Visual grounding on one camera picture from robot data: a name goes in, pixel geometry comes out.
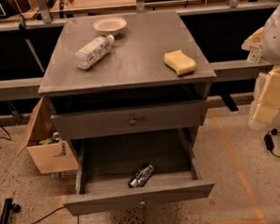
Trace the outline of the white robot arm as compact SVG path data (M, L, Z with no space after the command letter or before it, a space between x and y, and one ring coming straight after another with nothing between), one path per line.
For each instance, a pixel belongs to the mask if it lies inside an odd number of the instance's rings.
M262 59L273 65L270 72L258 74L253 92L249 126L257 130L269 126L280 111L280 4L241 48L250 52L248 62L256 63Z

